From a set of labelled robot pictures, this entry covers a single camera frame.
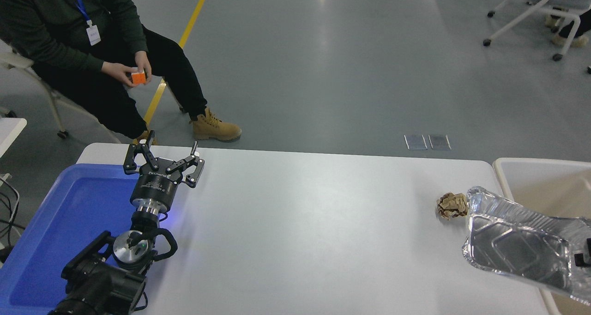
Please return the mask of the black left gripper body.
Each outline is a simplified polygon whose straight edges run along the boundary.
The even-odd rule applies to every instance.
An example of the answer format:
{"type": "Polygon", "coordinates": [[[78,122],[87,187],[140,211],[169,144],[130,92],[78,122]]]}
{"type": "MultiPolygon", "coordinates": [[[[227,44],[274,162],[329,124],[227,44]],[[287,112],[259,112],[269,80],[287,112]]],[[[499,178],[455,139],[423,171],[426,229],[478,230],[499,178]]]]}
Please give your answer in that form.
{"type": "Polygon", "coordinates": [[[169,175],[160,170],[141,168],[130,203],[136,208],[152,205],[156,206],[159,212],[169,212],[182,180],[183,174],[178,171],[169,175]]]}

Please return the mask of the person's right hand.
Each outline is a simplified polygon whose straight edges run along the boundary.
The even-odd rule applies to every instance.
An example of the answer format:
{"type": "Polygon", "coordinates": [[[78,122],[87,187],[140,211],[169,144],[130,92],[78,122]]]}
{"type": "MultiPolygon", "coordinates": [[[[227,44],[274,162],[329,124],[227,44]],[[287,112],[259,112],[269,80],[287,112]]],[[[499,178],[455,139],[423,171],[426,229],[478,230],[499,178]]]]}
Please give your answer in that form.
{"type": "Polygon", "coordinates": [[[113,79],[116,79],[119,83],[129,87],[134,88],[138,84],[133,83],[127,75],[131,73],[135,73],[137,69],[135,67],[127,67],[124,64],[112,63],[108,61],[104,61],[102,63],[101,72],[103,74],[109,75],[113,79]]]}

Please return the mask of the person's left hand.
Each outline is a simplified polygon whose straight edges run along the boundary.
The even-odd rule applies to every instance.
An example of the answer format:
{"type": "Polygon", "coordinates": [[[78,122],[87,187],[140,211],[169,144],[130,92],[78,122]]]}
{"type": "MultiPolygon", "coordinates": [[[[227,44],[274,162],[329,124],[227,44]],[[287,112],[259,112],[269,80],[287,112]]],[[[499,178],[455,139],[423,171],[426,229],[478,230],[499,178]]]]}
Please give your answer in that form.
{"type": "Polygon", "coordinates": [[[150,65],[150,61],[148,59],[148,55],[146,51],[138,51],[134,54],[134,59],[136,62],[136,67],[133,68],[132,71],[132,79],[134,84],[147,84],[150,83],[152,78],[152,67],[150,65]],[[137,82],[136,79],[140,78],[140,74],[143,75],[143,80],[137,82]]]}

